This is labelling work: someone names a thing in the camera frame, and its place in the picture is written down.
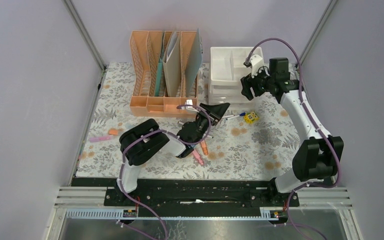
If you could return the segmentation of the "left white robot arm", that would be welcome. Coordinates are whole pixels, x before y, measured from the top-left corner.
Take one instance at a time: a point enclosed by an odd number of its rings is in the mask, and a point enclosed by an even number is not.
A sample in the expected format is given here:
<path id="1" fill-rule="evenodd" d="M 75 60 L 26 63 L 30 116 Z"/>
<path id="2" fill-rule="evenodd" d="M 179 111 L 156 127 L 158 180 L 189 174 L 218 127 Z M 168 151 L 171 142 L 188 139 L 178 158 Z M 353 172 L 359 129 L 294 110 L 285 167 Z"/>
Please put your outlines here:
<path id="1" fill-rule="evenodd" d="M 132 204 L 141 166 L 160 151 L 179 159 L 190 155 L 195 146 L 208 137 L 211 128 L 222 120 L 229 107 L 228 102 L 193 105 L 188 101 L 177 109 L 195 112 L 195 118 L 185 122 L 177 133 L 161 129 L 153 118 L 123 133 L 119 137 L 122 164 L 116 179 L 116 199 L 124 206 Z"/>

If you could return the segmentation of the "light blue folder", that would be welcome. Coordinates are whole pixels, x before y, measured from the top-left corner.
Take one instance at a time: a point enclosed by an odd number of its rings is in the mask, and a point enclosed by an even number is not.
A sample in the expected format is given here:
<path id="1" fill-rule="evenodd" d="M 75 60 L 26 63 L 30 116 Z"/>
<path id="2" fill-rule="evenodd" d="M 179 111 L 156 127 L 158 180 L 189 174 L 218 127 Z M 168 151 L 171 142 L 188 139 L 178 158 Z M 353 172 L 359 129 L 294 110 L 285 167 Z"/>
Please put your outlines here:
<path id="1" fill-rule="evenodd" d="M 203 49 L 200 30 L 182 33 L 183 53 L 187 59 L 184 66 L 185 95 L 192 96 L 191 91 L 198 76 L 199 69 L 203 61 Z"/>

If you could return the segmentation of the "white plastic drawer unit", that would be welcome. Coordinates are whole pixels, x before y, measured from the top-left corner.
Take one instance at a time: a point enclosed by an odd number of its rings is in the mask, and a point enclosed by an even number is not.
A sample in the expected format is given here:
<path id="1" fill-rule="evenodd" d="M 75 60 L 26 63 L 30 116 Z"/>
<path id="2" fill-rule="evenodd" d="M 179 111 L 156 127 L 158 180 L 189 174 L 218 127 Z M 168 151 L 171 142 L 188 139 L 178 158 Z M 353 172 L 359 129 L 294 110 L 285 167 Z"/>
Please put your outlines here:
<path id="1" fill-rule="evenodd" d="M 248 100 L 241 94 L 241 78 L 251 73 L 243 63 L 251 46 L 212 46 L 208 81 L 208 103 L 230 103 L 230 110 L 251 110 L 257 100 Z"/>

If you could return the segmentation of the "teal folder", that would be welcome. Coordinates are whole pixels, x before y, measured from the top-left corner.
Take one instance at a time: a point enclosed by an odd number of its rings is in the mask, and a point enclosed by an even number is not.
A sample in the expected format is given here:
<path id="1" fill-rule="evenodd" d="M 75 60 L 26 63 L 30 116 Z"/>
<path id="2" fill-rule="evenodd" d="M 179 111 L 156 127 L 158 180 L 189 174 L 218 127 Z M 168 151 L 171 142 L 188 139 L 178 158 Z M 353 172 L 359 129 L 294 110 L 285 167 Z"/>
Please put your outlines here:
<path id="1" fill-rule="evenodd" d="M 165 52 L 165 32 L 162 32 L 160 55 L 157 64 L 154 96 L 161 97 L 165 92 L 163 58 Z"/>

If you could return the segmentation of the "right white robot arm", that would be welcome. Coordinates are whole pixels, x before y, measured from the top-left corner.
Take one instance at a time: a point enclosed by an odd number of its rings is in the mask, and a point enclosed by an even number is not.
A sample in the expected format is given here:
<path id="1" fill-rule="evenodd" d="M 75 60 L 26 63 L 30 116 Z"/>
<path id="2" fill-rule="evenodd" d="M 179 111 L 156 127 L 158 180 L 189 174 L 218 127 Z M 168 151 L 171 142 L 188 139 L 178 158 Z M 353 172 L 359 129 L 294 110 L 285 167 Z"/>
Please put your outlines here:
<path id="1" fill-rule="evenodd" d="M 277 57 L 265 66 L 261 56 L 254 54 L 244 62 L 251 72 L 242 77 L 241 94 L 248 100 L 269 93 L 288 113 L 300 140 L 300 147 L 292 159 L 292 168 L 270 181 L 267 201 L 273 206 L 281 205 L 287 194 L 303 184 L 323 181 L 335 176 L 344 142 L 339 136 L 332 136 L 315 116 L 302 82 L 291 79 L 289 60 Z"/>

